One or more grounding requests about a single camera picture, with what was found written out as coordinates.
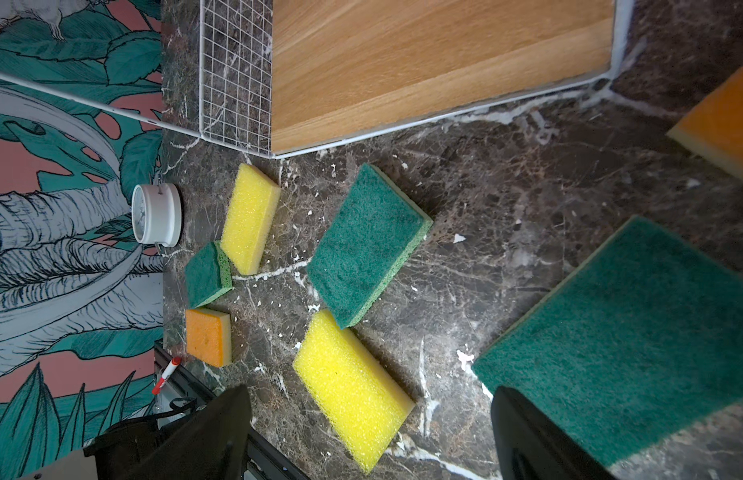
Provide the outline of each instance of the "white wire basket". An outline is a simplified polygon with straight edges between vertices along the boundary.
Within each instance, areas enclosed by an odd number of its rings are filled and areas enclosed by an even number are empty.
[[[200,4],[199,132],[214,143],[271,158],[272,3]]]

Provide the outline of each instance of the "marble countertop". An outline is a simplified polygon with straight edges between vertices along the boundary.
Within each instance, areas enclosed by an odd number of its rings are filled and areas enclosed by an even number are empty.
[[[743,183],[664,136],[743,63],[743,2],[724,4],[697,12],[639,1],[632,55],[616,82],[533,108],[519,102],[286,160],[165,131],[162,169],[184,202],[180,243],[166,252],[167,350],[184,353],[184,266],[220,237],[236,170],[250,162],[279,182],[282,196],[262,273],[234,280],[234,290],[213,303],[233,319],[235,362],[216,369],[189,359],[187,366],[217,392],[247,384],[254,427],[311,478],[364,478],[292,361],[310,315],[323,308],[305,262],[359,166],[372,163],[434,226],[355,328],[417,402],[369,478],[499,478],[490,398],[465,359],[630,215],[668,227],[743,275]],[[164,1],[164,119],[190,127],[197,22],[197,2]],[[699,22],[709,27],[700,30]],[[733,39],[721,36],[720,23]],[[725,59],[717,52],[727,52]],[[491,115],[497,111],[505,115]],[[455,235],[464,241],[454,243]],[[743,401],[612,471],[619,478],[741,478]]]

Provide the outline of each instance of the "wire rack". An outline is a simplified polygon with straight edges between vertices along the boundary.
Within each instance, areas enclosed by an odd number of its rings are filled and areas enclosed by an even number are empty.
[[[271,157],[272,2],[201,0],[199,132]]]

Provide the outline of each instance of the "green sponge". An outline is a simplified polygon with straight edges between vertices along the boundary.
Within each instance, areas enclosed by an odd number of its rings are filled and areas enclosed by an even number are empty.
[[[378,168],[364,164],[307,267],[341,328],[369,310],[433,220]]]
[[[220,242],[209,242],[185,265],[185,286],[190,308],[211,303],[232,290],[230,261]]]
[[[473,371],[611,465],[743,398],[743,279],[635,216]]]

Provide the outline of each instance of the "wall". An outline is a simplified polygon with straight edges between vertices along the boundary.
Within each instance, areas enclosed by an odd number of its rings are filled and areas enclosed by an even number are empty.
[[[158,0],[14,4],[0,0],[1,70],[160,117]],[[0,479],[149,408],[163,267],[134,241],[128,201],[161,139],[0,81]]]

